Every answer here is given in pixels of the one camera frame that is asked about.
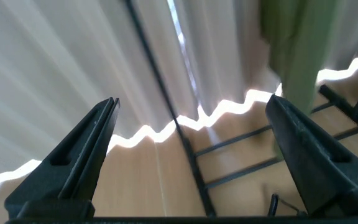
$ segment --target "green cloth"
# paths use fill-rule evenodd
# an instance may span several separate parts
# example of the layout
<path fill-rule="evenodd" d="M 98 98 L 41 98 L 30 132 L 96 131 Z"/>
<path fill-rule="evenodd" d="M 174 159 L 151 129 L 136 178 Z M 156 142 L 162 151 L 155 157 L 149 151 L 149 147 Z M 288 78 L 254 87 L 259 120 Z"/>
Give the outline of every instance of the green cloth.
<path fill-rule="evenodd" d="M 283 95 L 305 114 L 331 38 L 340 0 L 261 0 L 262 35 L 270 44 L 270 67 Z M 282 156 L 275 144 L 275 151 Z"/>

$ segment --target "light strip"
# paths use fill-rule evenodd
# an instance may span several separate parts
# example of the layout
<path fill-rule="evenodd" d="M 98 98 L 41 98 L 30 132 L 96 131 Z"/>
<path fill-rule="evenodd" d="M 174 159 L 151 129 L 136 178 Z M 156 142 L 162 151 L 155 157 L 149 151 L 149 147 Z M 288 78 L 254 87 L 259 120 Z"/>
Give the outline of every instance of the light strip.
<path fill-rule="evenodd" d="M 335 71 L 329 69 L 323 69 L 319 71 L 317 76 L 317 83 L 323 80 L 342 80 L 345 78 L 351 77 L 354 72 L 358 69 L 358 58 L 355 58 L 350 64 L 347 70 Z M 282 84 L 280 84 L 275 92 L 276 95 L 282 94 Z M 198 107 L 199 120 L 195 121 L 186 116 L 179 115 L 178 122 L 181 125 L 187 126 L 191 129 L 199 131 L 203 127 L 211 127 L 224 113 L 234 113 L 234 114 L 243 114 L 249 111 L 252 104 L 255 101 L 267 103 L 272 93 L 259 91 L 259 90 L 249 90 L 246 94 L 246 100 L 243 104 L 235 103 L 229 100 L 222 100 L 216 109 L 213 111 L 211 116 L 207 116 L 201 106 Z M 173 121 L 169 122 L 166 127 L 159 133 L 156 133 L 150 126 L 144 125 L 141 127 L 133 137 L 126 139 L 116 134 L 113 134 L 111 137 L 108 152 L 114 146 L 122 146 L 126 148 L 131 148 L 140 143 L 143 138 L 146 136 L 154 140 L 154 142 L 164 142 L 175 130 L 175 123 Z M 0 183 L 22 177 L 30 172 L 32 172 L 41 161 L 31 160 L 11 172 L 3 172 L 0 174 Z"/>

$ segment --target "black metal rack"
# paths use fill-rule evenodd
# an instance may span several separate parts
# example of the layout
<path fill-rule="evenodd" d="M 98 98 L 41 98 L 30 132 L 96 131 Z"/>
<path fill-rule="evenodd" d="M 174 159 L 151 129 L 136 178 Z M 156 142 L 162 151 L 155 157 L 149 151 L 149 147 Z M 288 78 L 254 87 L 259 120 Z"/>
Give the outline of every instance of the black metal rack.
<path fill-rule="evenodd" d="M 147 38 L 144 34 L 142 24 L 140 23 L 139 17 L 135 11 L 134 5 L 132 4 L 132 1 L 128 0 L 126 1 L 126 6 L 129 11 L 129 15 L 134 23 L 135 31 L 137 32 L 137 35 L 139 36 L 139 39 L 142 43 L 142 46 L 144 48 L 144 52 L 146 54 L 146 57 L 149 61 L 150 67 L 153 71 L 154 77 L 158 83 L 158 87 L 160 88 L 161 94 L 163 95 L 163 99 L 165 100 L 166 106 L 172 116 L 172 119 L 175 122 L 176 126 L 176 132 L 178 133 L 179 138 L 181 139 L 181 143 L 183 145 L 183 148 L 186 152 L 186 156 L 188 158 L 188 162 L 191 167 L 191 171 L 193 173 L 193 177 L 195 179 L 198 192 L 200 193 L 201 200 L 203 202 L 205 213 L 208 217 L 215 217 L 216 211 L 213 207 L 213 204 L 211 202 L 211 199 L 208 194 L 208 189 L 216 187 L 218 185 L 224 184 L 226 182 L 229 182 L 230 180 L 234 180 L 236 178 L 242 177 L 244 175 L 250 174 L 252 172 L 255 172 L 257 170 L 263 169 L 265 167 L 274 165 L 278 162 L 281 162 L 282 160 L 279 158 L 273 158 L 269 159 L 263 163 L 256 164 L 251 167 L 247 167 L 245 169 L 239 170 L 235 173 L 231 173 L 225 177 L 221 177 L 218 180 L 214 180 L 209 183 L 205 183 L 203 176 L 201 175 L 200 168 L 197 163 L 197 157 L 202 156 L 206 153 L 212 152 L 216 149 L 219 149 L 220 147 L 227 146 L 229 144 L 250 138 L 252 136 L 255 136 L 257 134 L 263 133 L 265 131 L 270 130 L 272 127 L 270 125 L 264 126 L 263 128 L 259 128 L 255 131 L 252 131 L 250 133 L 241 134 L 239 136 L 236 136 L 234 138 L 228 139 L 227 141 L 220 142 L 218 144 L 215 144 L 213 146 L 207 147 L 206 149 L 202 149 L 198 152 L 195 152 L 191 146 L 191 143 L 189 139 L 185 136 L 184 132 L 182 131 L 178 121 L 177 121 L 177 114 L 175 112 L 175 109 L 172 105 L 172 102 L 170 100 L 170 97 L 168 95 L 168 91 L 165 88 L 162 76 L 160 74 L 160 71 L 158 69 L 157 63 L 155 62 L 153 53 L 149 47 L 149 44 L 147 42 Z M 311 112 L 315 113 L 321 110 L 324 110 L 326 108 L 329 108 L 331 106 L 335 106 L 338 109 L 340 109 L 348 118 L 353 120 L 357 124 L 356 128 L 344 131 L 342 133 L 339 133 L 334 136 L 335 139 L 341 140 L 344 138 L 348 138 L 349 136 L 353 136 L 355 134 L 358 134 L 358 102 L 355 106 L 351 106 L 344 98 L 340 97 L 337 93 L 333 92 L 328 86 L 322 85 L 319 89 L 319 93 L 323 95 L 328 102 L 314 108 Z"/>

